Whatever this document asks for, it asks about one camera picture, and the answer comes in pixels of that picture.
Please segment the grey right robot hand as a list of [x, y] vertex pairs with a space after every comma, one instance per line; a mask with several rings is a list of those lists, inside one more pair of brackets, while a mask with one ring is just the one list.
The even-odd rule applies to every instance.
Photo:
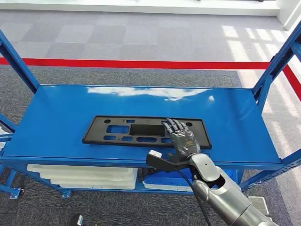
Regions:
[[201, 151], [199, 143], [186, 124], [170, 118], [167, 118], [167, 121], [167, 123], [162, 122], [162, 125], [170, 134], [172, 144], [176, 149], [175, 155], [168, 153], [171, 162], [186, 161], [190, 156]]

